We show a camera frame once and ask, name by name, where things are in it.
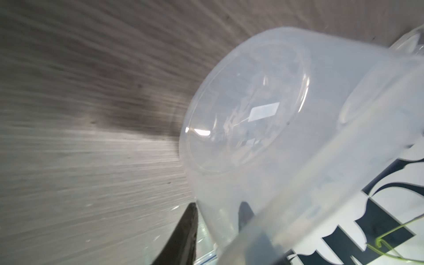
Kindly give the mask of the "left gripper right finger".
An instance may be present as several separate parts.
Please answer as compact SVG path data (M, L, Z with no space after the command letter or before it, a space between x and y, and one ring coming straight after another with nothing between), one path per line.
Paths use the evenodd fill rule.
M254 216L255 213L250 205L247 202L241 202L238 211L239 232L242 232ZM262 233L250 245L245 251L244 257L247 265L270 265L271 261L274 262L274 265L291 265L287 255L280 255L265 233Z

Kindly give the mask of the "round clear lunch box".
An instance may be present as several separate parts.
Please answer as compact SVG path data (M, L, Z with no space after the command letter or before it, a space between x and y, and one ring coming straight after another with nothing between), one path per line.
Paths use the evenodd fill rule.
M424 30L389 48L258 34L201 84L179 151L219 265L262 233L291 265L421 265Z

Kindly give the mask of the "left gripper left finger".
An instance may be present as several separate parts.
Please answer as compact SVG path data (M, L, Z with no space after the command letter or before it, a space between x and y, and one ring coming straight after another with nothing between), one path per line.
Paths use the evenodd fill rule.
M193 265L196 259L198 210L189 203L153 265Z

